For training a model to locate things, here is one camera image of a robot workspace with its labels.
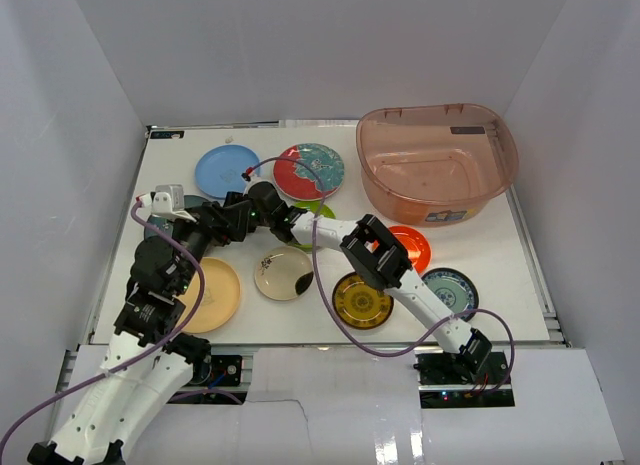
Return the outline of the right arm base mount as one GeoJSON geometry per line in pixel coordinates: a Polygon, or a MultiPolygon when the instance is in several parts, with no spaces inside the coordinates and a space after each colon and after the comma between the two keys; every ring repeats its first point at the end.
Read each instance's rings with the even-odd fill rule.
{"type": "Polygon", "coordinates": [[[443,353],[424,353],[416,356],[414,369],[423,386],[461,385],[478,391],[482,386],[497,385],[507,371],[503,352],[491,352],[478,372],[471,372],[443,353]]]}

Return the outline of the transparent pink plastic bin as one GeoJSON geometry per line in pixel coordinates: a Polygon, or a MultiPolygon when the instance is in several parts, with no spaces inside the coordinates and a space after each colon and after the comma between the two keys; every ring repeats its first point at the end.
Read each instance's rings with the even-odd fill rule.
{"type": "Polygon", "coordinates": [[[503,119],[470,103],[371,111],[357,124],[356,150],[369,201],[406,225],[467,221],[510,188],[519,169],[503,119]]]}

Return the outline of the orange red plate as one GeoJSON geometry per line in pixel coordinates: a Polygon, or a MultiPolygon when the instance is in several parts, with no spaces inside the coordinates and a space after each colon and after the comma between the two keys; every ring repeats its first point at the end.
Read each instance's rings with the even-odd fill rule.
{"type": "Polygon", "coordinates": [[[413,268],[419,275],[422,275],[432,258],[432,249],[429,241],[420,231],[409,226],[394,225],[389,230],[406,248],[413,268]]]}

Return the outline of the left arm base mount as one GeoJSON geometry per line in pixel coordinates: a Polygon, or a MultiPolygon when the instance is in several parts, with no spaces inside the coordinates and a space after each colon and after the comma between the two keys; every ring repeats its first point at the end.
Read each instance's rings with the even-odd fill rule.
{"type": "Polygon", "coordinates": [[[238,387],[241,384],[241,355],[210,355],[193,366],[189,384],[205,388],[238,387]]]}

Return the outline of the green plate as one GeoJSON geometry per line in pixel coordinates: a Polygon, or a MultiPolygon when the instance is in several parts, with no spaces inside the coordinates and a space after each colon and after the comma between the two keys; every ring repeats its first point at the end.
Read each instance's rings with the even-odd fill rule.
{"type": "MultiPolygon", "coordinates": [[[[336,216],[333,210],[327,205],[320,205],[319,201],[298,201],[294,204],[295,207],[304,209],[305,211],[311,211],[313,213],[319,212],[321,216],[335,219],[336,216]]],[[[310,253],[312,250],[311,243],[295,244],[295,248],[302,250],[303,252],[310,253]]]]}

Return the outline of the pale orange plate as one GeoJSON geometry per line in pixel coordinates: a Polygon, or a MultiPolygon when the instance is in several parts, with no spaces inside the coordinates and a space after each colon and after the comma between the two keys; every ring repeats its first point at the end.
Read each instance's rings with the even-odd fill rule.
{"type": "Polygon", "coordinates": [[[213,257],[203,258],[200,265],[206,287],[198,311],[183,333],[200,334],[221,327],[231,319],[241,302],[241,282],[231,265],[213,257]]]}

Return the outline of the black label sticker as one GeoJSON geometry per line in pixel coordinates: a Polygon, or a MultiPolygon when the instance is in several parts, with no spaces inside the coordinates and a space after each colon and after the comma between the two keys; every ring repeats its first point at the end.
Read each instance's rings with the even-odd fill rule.
{"type": "Polygon", "coordinates": [[[183,130],[152,130],[149,135],[150,140],[174,140],[182,139],[185,132],[183,130]]]}

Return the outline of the teal blue patterned plate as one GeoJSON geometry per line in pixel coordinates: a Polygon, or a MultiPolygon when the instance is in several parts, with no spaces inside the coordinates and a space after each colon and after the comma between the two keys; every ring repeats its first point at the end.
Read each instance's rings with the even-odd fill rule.
{"type": "Polygon", "coordinates": [[[469,322],[479,308],[476,286],[462,272],[452,268],[435,268],[422,276],[425,285],[444,303],[453,314],[466,312],[462,316],[469,322]]]}

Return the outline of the red and teal plate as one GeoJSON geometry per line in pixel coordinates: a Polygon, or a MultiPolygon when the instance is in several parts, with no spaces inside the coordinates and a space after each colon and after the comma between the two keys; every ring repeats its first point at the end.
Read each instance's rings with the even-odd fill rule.
{"type": "Polygon", "coordinates": [[[343,184],[345,165],[334,149],[319,143],[301,143],[284,150],[273,167],[279,189],[299,201],[320,200],[343,184]]]}

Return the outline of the yellow and brown patterned plate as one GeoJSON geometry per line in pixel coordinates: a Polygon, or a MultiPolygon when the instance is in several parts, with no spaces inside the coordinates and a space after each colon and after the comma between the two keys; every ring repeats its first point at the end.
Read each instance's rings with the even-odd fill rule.
{"type": "Polygon", "coordinates": [[[394,299],[370,287],[357,273],[352,272],[336,283],[332,292],[332,306],[345,325],[357,330],[372,330],[390,318],[394,299]]]}

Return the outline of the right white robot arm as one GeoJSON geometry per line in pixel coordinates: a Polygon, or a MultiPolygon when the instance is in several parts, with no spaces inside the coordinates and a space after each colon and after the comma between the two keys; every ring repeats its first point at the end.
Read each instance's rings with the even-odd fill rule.
{"type": "Polygon", "coordinates": [[[339,220],[288,205],[275,186],[262,179],[245,188],[272,233],[287,244],[312,246],[312,263],[317,250],[342,253],[354,272],[369,287],[391,296],[422,325],[426,335],[436,339],[451,356],[453,375],[472,384],[488,370],[490,340],[450,309],[423,282],[409,259],[408,251],[376,216],[339,220]]]}

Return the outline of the light blue plate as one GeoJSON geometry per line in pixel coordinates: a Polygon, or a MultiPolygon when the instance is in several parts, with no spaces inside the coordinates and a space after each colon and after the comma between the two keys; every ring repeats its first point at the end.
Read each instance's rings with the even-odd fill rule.
{"type": "Polygon", "coordinates": [[[228,192],[243,193],[247,182],[242,174],[259,161],[258,155],[243,145],[216,147],[206,152],[196,164],[196,185],[202,193],[216,199],[224,199],[228,192]]]}

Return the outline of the cream plate with black patch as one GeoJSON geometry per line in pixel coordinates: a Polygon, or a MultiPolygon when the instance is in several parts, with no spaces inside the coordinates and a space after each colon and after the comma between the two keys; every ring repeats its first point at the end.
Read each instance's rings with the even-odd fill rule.
{"type": "Polygon", "coordinates": [[[314,280],[309,256],[303,251],[282,246],[267,252],[254,269],[254,282],[267,298],[290,301],[303,295],[314,280]]]}

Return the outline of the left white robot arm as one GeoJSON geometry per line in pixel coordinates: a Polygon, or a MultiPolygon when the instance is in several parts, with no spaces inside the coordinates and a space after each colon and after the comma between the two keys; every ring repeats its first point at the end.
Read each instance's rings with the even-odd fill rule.
{"type": "Polygon", "coordinates": [[[30,464],[123,464],[159,409],[187,383],[211,372],[211,344],[186,332],[194,313],[182,296],[204,279],[212,247],[243,241],[256,228],[251,201],[233,193],[223,204],[167,207],[173,231],[155,231],[134,252],[125,302],[96,375],[67,389],[84,395],[30,464]]]}

